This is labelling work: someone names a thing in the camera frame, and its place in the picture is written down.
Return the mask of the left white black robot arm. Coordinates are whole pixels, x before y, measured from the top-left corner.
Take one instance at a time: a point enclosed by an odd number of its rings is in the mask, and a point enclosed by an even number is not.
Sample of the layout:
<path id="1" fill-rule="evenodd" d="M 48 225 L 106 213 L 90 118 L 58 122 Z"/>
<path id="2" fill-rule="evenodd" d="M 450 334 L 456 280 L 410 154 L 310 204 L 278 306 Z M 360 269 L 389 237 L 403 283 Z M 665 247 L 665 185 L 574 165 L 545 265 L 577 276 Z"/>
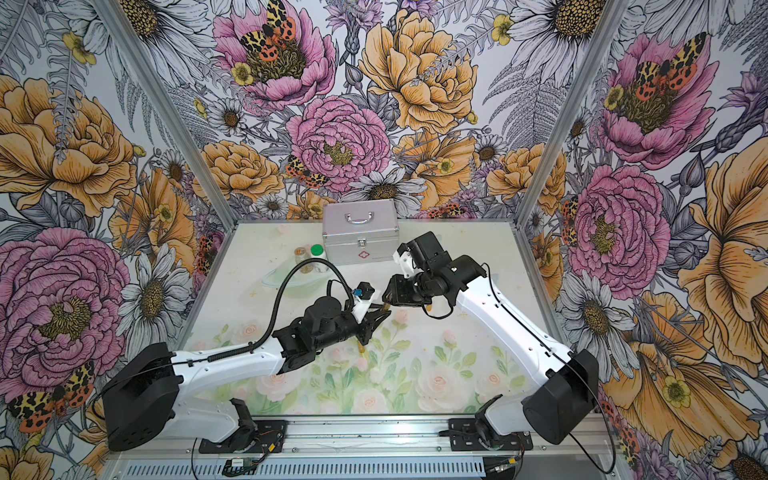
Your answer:
<path id="1" fill-rule="evenodd" d="M 170 351 L 145 347 L 102 392 L 107 445 L 128 451 L 160 438 L 199 438 L 218 452 L 243 450 L 256 426 L 241 400 L 208 402 L 199 393 L 221 385 L 299 370 L 326 348 L 355 338 L 367 344 L 390 316 L 384 304 L 356 299 L 341 304 L 323 296 L 261 345 Z"/>

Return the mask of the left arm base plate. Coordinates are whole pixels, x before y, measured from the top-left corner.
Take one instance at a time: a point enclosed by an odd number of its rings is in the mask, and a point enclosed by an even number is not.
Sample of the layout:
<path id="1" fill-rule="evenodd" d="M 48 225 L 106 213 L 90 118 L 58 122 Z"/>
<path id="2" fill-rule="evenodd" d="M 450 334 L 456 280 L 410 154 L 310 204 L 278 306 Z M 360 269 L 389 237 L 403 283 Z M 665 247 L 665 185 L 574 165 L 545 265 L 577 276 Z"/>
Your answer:
<path id="1" fill-rule="evenodd" d="M 254 419 L 246 403 L 232 398 L 237 413 L 237 429 L 220 442 L 200 441 L 201 454 L 281 453 L 286 438 L 286 420 Z"/>

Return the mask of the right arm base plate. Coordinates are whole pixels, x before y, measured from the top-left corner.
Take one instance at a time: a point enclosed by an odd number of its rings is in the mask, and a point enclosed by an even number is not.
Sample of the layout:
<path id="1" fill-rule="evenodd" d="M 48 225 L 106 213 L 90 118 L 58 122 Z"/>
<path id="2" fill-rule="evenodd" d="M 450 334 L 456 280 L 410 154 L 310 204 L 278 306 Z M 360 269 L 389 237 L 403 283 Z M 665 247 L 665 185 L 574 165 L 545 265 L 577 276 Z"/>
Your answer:
<path id="1" fill-rule="evenodd" d="M 488 420 L 487 410 L 498 406 L 501 400 L 511 400 L 510 396 L 498 394 L 485 402 L 472 418 L 451 418 L 448 428 L 438 433 L 439 437 L 449 439 L 454 452 L 520 452 L 531 450 L 533 441 L 527 431 L 500 434 Z"/>

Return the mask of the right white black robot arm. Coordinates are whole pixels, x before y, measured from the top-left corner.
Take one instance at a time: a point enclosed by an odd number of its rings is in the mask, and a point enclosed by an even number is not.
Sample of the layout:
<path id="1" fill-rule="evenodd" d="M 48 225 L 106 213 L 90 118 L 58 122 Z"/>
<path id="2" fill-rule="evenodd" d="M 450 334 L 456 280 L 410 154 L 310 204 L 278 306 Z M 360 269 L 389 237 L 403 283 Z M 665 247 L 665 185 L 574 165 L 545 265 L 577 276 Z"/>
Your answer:
<path id="1" fill-rule="evenodd" d="M 445 299 L 485 325 L 528 379 L 532 390 L 524 399 L 498 395 L 477 412 L 487 437 L 532 430 L 559 444 L 597 406 L 596 358 L 574 352 L 529 320 L 495 285 L 488 265 L 451 257 L 433 232 L 401 244 L 393 259 L 401 271 L 389 280 L 386 303 L 425 308 Z"/>

